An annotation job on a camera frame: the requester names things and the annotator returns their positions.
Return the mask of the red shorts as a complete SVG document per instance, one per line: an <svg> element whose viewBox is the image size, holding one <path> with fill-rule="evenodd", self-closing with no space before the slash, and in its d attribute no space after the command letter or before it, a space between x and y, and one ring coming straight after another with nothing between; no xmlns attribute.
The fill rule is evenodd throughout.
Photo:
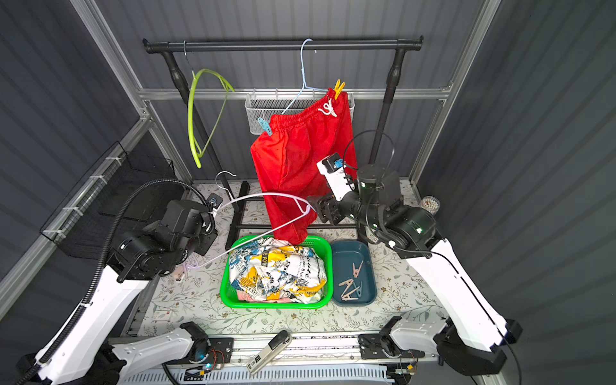
<svg viewBox="0 0 616 385"><path fill-rule="evenodd" d="M295 115L273 115L272 134L263 134L250 152L258 175L274 238L298 245L307 227L317 219L312 210L301 218L306 204L294 198L322 197L330 193L317 163L333 154L344 158L347 172L356 176L358 165L348 94L330 89L316 103Z"/></svg>

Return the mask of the salmon clothespin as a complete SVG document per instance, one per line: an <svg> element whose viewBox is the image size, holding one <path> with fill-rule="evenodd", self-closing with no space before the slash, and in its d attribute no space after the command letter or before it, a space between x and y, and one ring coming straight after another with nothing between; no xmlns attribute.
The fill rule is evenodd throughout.
<svg viewBox="0 0 616 385"><path fill-rule="evenodd" d="M361 272L362 267L363 267L363 264L364 264L364 263L363 263L363 262L361 262L361 263L359 263L359 265L358 265L358 266L356 266L356 264L355 264L354 262L352 263L351 267L352 267L352 275L353 275L353 278L358 278L358 277L359 277L360 272Z"/></svg>

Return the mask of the comic print shorts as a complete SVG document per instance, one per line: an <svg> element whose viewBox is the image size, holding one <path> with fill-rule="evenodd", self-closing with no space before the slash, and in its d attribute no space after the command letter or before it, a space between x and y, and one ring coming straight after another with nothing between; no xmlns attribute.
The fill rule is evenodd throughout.
<svg viewBox="0 0 616 385"><path fill-rule="evenodd" d="M322 300L326 266L311 247L271 237L251 241L229 253L229 285L255 299L278 298L303 305Z"/></svg>

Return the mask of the teal clothespin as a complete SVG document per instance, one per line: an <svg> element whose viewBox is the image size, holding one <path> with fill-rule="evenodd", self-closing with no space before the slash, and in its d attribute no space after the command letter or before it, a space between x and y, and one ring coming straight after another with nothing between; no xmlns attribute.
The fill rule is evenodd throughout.
<svg viewBox="0 0 616 385"><path fill-rule="evenodd" d="M362 296L362 286L354 285L354 289L348 293L349 296L355 295L356 298L360 298Z"/></svg>

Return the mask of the beige clothespin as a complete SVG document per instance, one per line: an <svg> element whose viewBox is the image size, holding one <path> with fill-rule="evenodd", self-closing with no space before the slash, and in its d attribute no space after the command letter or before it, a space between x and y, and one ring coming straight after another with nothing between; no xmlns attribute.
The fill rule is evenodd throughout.
<svg viewBox="0 0 616 385"><path fill-rule="evenodd" d="M341 295L341 300L348 302L348 301L353 301L353 300L358 300L358 297L354 297L353 294L355 294L357 292L358 288L355 288L354 290L351 290L349 292L344 292Z"/></svg>

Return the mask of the blue clothespin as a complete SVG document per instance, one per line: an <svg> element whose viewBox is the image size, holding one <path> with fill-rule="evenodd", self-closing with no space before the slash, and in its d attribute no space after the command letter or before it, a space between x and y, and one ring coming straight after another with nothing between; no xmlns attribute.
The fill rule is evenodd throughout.
<svg viewBox="0 0 616 385"><path fill-rule="evenodd" d="M273 135L273 131L272 131L268 121L266 121L263 118L259 117L257 119L257 122L260 125L262 131L264 131L264 133L266 133L268 136L272 136Z"/></svg>

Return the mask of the yellow clothespin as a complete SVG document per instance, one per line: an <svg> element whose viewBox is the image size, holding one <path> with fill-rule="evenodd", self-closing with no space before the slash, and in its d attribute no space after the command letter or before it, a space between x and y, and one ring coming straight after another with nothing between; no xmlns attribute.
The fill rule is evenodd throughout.
<svg viewBox="0 0 616 385"><path fill-rule="evenodd" d="M335 91L335 99L338 99L339 96L342 94L342 92L344 91L344 88L346 87L346 83L343 82L342 80L337 80L336 85L334 87L334 91Z"/></svg>

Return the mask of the light blue wire hanger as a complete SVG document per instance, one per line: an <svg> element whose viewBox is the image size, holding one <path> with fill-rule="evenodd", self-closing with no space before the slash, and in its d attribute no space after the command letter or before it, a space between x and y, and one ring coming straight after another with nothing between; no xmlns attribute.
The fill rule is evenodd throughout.
<svg viewBox="0 0 616 385"><path fill-rule="evenodd" d="M298 94L292 99L292 101L289 102L289 104L284 108L284 110L282 111L282 115L285 115L295 104L295 102L297 100L299 100L299 98L304 94L305 91L318 91L318 92L324 92L327 93L327 89L323 89L323 88L316 88L316 87L312 87L308 84L307 79L306 79L306 66L305 66L305 61L304 61L304 49L306 47L306 45L308 43L312 43L313 39L312 38L306 38L303 43L302 46L300 47L300 72L301 72L301 77L302 77L302 86L299 89Z"/></svg>

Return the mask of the pink tie-dye shorts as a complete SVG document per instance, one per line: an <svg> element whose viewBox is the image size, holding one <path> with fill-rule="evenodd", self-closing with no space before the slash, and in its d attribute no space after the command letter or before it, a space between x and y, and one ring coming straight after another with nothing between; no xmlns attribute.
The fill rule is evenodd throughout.
<svg viewBox="0 0 616 385"><path fill-rule="evenodd" d="M278 298L265 299L265 300L255 299L254 297L250 296L245 291L241 291L241 290L237 290L236 294L237 294L237 299L244 303L278 303L279 302Z"/></svg>

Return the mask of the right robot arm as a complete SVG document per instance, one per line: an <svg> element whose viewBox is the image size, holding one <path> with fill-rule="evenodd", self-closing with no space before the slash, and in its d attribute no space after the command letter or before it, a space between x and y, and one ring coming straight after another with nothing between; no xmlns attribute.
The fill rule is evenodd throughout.
<svg viewBox="0 0 616 385"><path fill-rule="evenodd" d="M392 317L369 351L400 359L416 351L436 355L465 376L496 375L507 361L504 349L522 333L519 322L505 319L485 299L441 234L428 210L404 204L399 176L378 165L364 165L355 176L333 155L316 165L328 189L309 201L323 222L355 221L409 264L430 286L446 310L439 322Z"/></svg>

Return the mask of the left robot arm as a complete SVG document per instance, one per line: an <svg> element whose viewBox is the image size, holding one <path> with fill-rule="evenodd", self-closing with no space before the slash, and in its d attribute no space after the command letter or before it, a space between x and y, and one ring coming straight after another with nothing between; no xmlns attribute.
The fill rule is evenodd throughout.
<svg viewBox="0 0 616 385"><path fill-rule="evenodd" d="M162 219L139 231L116 236L133 201L158 184L191 190L197 200L171 200ZM154 278L171 274L191 253L205 255L218 233L214 212L223 200L184 181L157 179L138 187L123 203L107 233L87 293L51 341L19 361L18 384L117 384L170 361L206 364L211 343L195 322L161 337L110 344L120 316Z"/></svg>

